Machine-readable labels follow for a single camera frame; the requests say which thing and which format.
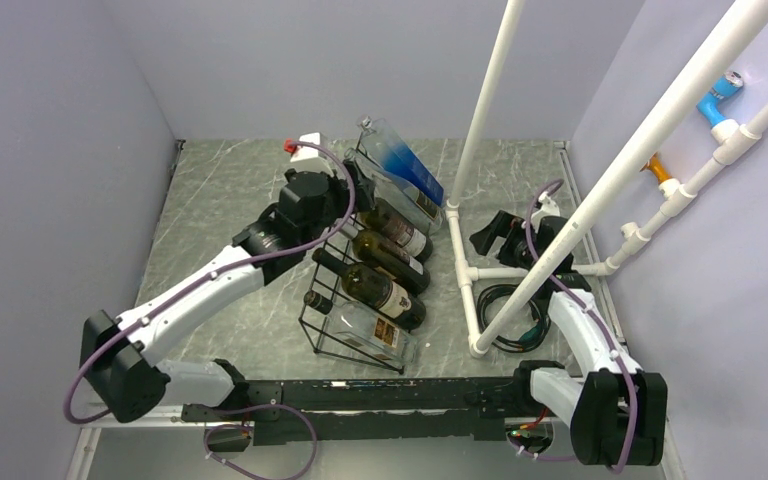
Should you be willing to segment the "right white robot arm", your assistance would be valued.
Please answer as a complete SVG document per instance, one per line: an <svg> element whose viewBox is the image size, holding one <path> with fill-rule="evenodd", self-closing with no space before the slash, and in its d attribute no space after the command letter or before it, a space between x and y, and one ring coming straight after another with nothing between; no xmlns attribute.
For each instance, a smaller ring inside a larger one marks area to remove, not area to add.
<svg viewBox="0 0 768 480"><path fill-rule="evenodd" d="M662 375L645 371L622 348L601 318L587 281L563 258L531 297L541 329L554 326L566 339L583 378L557 362L526 360L510 384L517 411L541 408L569 428L575 458L584 465L615 471L655 466L663 458L668 386Z"/></svg>

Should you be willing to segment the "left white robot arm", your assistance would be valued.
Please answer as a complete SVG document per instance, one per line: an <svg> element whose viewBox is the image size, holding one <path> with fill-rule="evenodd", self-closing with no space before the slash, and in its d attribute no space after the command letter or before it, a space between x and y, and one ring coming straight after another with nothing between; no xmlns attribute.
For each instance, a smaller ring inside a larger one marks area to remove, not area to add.
<svg viewBox="0 0 768 480"><path fill-rule="evenodd" d="M159 405L199 404L232 420L249 405L249 384L223 359L198 364L168 354L221 310L299 264L326 232L372 208L374 181L352 161L348 176L290 169L279 198L195 273L156 298L84 323L80 374L120 423Z"/></svg>

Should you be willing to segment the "clear glass bottle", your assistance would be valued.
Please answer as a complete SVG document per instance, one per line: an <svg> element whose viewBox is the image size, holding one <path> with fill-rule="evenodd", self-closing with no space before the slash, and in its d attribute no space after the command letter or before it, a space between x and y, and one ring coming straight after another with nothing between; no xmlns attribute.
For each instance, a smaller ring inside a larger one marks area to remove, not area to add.
<svg viewBox="0 0 768 480"><path fill-rule="evenodd" d="M412 183L382 170L355 148L346 149L343 159L352 160L373 181L376 199L386 200L422 233L435 233L441 228L440 207Z"/></svg>

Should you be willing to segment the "blue square glass bottle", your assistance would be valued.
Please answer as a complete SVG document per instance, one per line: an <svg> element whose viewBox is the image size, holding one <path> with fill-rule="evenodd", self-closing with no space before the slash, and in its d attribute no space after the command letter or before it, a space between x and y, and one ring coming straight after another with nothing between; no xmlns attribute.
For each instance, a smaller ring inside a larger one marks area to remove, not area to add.
<svg viewBox="0 0 768 480"><path fill-rule="evenodd" d="M360 144L378 166L411 183L438 207L443 205L444 188L386 119L363 116L358 126Z"/></svg>

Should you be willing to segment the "dark labelled wine bottle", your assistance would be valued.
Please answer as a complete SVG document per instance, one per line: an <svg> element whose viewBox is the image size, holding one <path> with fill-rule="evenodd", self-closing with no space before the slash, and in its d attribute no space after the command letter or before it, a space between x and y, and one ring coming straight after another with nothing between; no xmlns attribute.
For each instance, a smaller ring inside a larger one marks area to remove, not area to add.
<svg viewBox="0 0 768 480"><path fill-rule="evenodd" d="M340 233L359 261L387 274L409 293L420 295L430 286L431 277L424 266L382 234L352 225L344 225Z"/></svg>

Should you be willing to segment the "clear square liquor bottle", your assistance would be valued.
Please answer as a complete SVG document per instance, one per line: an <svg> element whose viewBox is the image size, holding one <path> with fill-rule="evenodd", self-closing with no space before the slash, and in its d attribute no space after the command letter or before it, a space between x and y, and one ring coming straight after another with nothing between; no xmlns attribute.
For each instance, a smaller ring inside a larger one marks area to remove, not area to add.
<svg viewBox="0 0 768 480"><path fill-rule="evenodd" d="M324 316L323 330L330 340L356 350L364 359L396 368L416 360L416 338L383 314L355 301L331 300L313 290L303 301Z"/></svg>

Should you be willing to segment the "dark green wine bottle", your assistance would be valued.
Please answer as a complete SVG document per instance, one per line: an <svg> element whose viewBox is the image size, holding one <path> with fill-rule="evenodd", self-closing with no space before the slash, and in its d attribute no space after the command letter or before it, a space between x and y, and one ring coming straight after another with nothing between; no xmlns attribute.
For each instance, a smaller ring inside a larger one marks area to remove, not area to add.
<svg viewBox="0 0 768 480"><path fill-rule="evenodd" d="M385 274L363 263L346 263L324 248L316 249L312 259L339 277L348 296L384 314L402 328L413 330L426 320L425 305Z"/></svg>

